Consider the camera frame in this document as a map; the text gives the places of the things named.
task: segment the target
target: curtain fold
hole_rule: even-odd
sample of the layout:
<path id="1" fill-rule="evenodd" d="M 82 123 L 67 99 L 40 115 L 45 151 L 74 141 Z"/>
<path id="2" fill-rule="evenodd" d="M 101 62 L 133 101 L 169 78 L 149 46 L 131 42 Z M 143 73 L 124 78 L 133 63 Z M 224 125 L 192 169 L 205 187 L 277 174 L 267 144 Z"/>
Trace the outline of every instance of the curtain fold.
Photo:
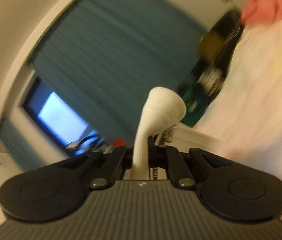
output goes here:
<path id="1" fill-rule="evenodd" d="M 163 0 L 76 0 L 29 63 L 103 137 L 132 143 L 148 92 L 187 79 L 204 33 Z"/>
<path id="2" fill-rule="evenodd" d="M 25 141 L 19 130 L 3 118 L 0 126 L 0 139 L 23 171 L 44 167 L 44 162 L 36 151 Z"/>

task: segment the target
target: metal screw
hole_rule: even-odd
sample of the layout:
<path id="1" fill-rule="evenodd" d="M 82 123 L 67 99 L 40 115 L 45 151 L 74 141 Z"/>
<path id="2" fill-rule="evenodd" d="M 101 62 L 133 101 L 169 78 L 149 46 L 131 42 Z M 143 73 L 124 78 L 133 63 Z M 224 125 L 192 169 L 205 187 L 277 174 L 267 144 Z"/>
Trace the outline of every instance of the metal screw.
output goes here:
<path id="1" fill-rule="evenodd" d="M 93 153 L 99 153 L 99 152 L 101 152 L 101 151 L 102 151 L 102 150 L 100 150 L 100 149 L 93 149 L 93 150 L 92 150 Z"/>
<path id="2" fill-rule="evenodd" d="M 194 185 L 195 181 L 190 178 L 183 178 L 183 179 L 180 179 L 178 183 L 182 187 L 190 187 Z"/>
<path id="3" fill-rule="evenodd" d="M 96 178 L 92 180 L 92 185 L 94 187 L 103 187 L 108 183 L 108 181 L 104 178 Z"/>
<path id="4" fill-rule="evenodd" d="M 145 181 L 142 181 L 142 182 L 140 182 L 138 185 L 139 185 L 140 187 L 144 187 L 144 186 L 147 185 L 147 183 L 146 183 Z"/>

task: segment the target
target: brown object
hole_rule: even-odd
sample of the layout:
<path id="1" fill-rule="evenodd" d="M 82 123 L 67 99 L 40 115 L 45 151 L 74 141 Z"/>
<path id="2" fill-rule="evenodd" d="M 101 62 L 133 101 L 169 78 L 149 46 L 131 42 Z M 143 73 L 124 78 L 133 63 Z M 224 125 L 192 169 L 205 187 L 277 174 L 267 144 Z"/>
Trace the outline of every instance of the brown object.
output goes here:
<path id="1" fill-rule="evenodd" d="M 198 52 L 204 59 L 213 64 L 217 55 L 219 54 L 225 39 L 216 32 L 210 32 L 205 35 L 199 43 Z"/>

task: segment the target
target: ribbed gray surface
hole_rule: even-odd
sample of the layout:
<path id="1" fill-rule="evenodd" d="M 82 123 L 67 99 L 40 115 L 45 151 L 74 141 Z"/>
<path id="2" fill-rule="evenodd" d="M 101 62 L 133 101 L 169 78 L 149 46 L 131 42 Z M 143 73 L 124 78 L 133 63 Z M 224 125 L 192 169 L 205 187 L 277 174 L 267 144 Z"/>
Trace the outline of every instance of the ribbed gray surface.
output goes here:
<path id="1" fill-rule="evenodd" d="M 282 240 L 278 220 L 235 224 L 207 211 L 192 191 L 178 190 L 170 181 L 117 181 L 94 191 L 70 216 L 46 224 L 9 220 L 0 227 L 0 239 L 271 239 Z"/>

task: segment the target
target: pink fabric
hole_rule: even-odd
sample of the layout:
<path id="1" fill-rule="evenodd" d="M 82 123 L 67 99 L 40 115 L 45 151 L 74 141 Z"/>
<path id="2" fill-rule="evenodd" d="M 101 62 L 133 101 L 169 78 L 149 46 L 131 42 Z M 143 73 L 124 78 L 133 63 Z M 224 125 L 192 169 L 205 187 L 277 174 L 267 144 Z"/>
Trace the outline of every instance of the pink fabric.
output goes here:
<path id="1" fill-rule="evenodd" d="M 282 0 L 248 0 L 242 10 L 244 24 L 273 24 L 282 19 Z"/>

